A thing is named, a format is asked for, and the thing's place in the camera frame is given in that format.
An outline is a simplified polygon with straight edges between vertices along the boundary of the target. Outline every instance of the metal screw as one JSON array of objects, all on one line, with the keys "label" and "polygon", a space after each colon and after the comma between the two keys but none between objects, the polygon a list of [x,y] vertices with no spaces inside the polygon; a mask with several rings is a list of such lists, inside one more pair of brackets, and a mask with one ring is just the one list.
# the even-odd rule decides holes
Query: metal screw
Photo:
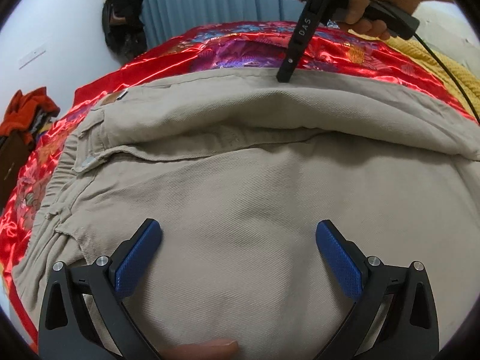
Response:
[{"label": "metal screw", "polygon": [[425,267],[423,266],[423,264],[420,262],[420,261],[415,261],[413,263],[413,267],[417,270],[417,271],[423,271],[425,269]]},{"label": "metal screw", "polygon": [[368,264],[370,264],[371,266],[379,266],[380,263],[381,263],[381,261],[378,257],[370,256],[368,258]]},{"label": "metal screw", "polygon": [[59,271],[62,268],[63,268],[63,262],[61,261],[57,261],[55,264],[53,264],[54,271]]},{"label": "metal screw", "polygon": [[109,262],[109,257],[108,256],[100,256],[97,258],[97,265],[98,266],[104,266]]}]

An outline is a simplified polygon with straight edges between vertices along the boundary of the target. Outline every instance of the beige pants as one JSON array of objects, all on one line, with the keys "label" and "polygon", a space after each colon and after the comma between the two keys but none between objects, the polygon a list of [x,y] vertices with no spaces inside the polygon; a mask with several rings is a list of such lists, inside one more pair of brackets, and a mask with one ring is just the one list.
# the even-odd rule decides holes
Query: beige pants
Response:
[{"label": "beige pants", "polygon": [[155,346],[310,360],[352,305],[315,245],[330,219],[366,255],[425,264],[445,344],[480,293],[480,128],[399,85],[275,73],[161,79],[89,113],[13,270],[35,323],[54,262],[90,264],[154,218],[164,242],[125,304]]}]

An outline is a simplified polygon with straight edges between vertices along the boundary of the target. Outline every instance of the black bag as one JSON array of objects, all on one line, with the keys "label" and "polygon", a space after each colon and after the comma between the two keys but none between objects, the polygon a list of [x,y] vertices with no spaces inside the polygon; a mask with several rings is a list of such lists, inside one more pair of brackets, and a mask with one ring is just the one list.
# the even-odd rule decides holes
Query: black bag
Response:
[{"label": "black bag", "polygon": [[128,62],[147,50],[143,23],[140,21],[143,0],[106,0],[102,11],[102,28],[109,49]]}]

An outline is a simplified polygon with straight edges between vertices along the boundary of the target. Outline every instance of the yellow blanket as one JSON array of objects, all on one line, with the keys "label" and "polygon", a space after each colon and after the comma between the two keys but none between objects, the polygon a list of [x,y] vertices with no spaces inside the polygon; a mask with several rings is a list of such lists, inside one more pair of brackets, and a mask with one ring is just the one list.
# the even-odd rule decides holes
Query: yellow blanket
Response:
[{"label": "yellow blanket", "polygon": [[[438,65],[438,63],[432,58],[432,56],[423,48],[423,46],[416,40],[403,40],[400,38],[390,38],[386,41],[390,47],[398,50],[402,54],[410,57],[416,63],[427,69],[430,73],[435,74],[436,77],[442,80],[445,88],[453,96],[455,96],[468,113],[473,115],[467,101],[462,96],[462,93],[458,90],[457,86],[445,71]],[[470,98],[477,113],[480,113],[480,79],[477,79],[470,71],[455,62],[453,59],[441,54],[438,51],[434,51],[439,59],[447,66],[452,72],[455,78],[462,85],[465,93]]]}]

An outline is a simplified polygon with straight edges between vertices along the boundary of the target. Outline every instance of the blue curtain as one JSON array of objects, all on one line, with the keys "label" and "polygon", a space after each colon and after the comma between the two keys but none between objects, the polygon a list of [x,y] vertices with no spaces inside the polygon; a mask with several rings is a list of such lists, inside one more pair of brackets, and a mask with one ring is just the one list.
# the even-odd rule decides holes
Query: blue curtain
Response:
[{"label": "blue curtain", "polygon": [[295,0],[144,0],[141,20],[148,47],[192,27],[231,21],[297,21],[302,4]]}]

